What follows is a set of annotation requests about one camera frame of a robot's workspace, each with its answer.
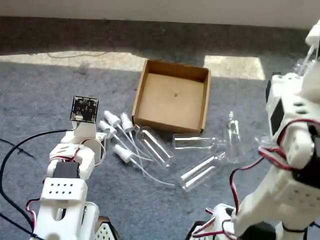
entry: clear glass tube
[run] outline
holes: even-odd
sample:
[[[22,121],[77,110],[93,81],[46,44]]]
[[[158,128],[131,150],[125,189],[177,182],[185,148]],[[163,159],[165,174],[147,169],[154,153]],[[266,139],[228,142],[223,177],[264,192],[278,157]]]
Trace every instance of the clear glass tube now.
[[[234,120],[234,113],[229,113],[229,120],[224,129],[227,160],[230,163],[239,163],[244,157],[244,149],[239,133],[239,122]]]
[[[185,168],[177,175],[177,181],[186,192],[189,192],[204,180],[216,172],[216,168],[222,164],[225,154],[220,156],[207,156],[194,165]]]
[[[215,137],[203,137],[198,134],[179,133],[173,135],[173,149],[216,149],[218,141]]]
[[[160,140],[155,132],[147,126],[134,126],[136,140],[152,155],[152,157],[163,167],[169,167],[174,161],[174,154]]]

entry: white spray cap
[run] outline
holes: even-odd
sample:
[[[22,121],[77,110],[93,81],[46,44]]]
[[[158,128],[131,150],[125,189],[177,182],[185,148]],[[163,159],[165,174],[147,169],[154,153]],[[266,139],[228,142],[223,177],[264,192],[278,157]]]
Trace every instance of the white spray cap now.
[[[128,115],[123,112],[120,115],[121,122],[122,122],[122,128],[126,133],[132,132],[134,130],[134,125],[132,124],[132,121],[128,117]]]
[[[119,144],[113,146],[113,151],[127,164],[130,162],[132,152],[123,148]]]
[[[105,130],[109,129],[110,134],[107,136],[107,139],[112,138],[113,135],[116,135],[116,134],[117,134],[117,130],[116,130],[114,127],[110,126],[108,123],[106,123],[106,122],[103,121],[103,120],[101,120],[101,121],[99,122],[99,128],[100,128],[102,131],[105,131]]]
[[[121,124],[120,118],[112,114],[110,111],[104,111],[104,117],[108,121],[108,123],[114,128],[117,127],[117,125]]]

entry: white bracket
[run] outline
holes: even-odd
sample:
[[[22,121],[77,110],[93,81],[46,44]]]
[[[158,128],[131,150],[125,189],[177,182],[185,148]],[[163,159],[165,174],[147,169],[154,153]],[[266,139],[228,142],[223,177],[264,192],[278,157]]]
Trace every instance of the white bracket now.
[[[76,154],[76,157],[74,160],[78,163],[80,163],[79,166],[79,176],[83,180],[87,180],[92,171],[95,167],[95,153],[87,146],[79,145],[79,144],[64,144],[60,143],[58,144],[51,152],[50,152],[50,159],[55,156],[64,156],[68,158],[72,158],[76,150],[79,149],[79,151]],[[54,171],[56,169],[56,165],[61,160],[52,160],[47,168],[46,175],[48,177],[52,177],[54,174]]]
[[[79,240],[87,190],[80,178],[47,177],[34,233],[47,240]]]

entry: white wall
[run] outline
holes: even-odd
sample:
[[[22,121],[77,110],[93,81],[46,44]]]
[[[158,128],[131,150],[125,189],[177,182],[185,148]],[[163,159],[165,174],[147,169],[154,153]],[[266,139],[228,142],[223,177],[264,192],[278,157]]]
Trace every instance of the white wall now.
[[[0,16],[309,29],[320,19],[320,0],[0,0]]]

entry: screw hole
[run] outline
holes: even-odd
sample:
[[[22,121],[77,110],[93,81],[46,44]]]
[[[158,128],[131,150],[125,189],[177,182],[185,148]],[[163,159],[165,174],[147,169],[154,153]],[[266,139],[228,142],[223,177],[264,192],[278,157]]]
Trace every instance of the screw hole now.
[[[302,102],[295,102],[293,105],[297,106],[297,107],[304,106],[304,104]]]
[[[303,114],[307,114],[308,112],[306,110],[299,110],[299,111],[296,111],[295,113],[303,115]]]

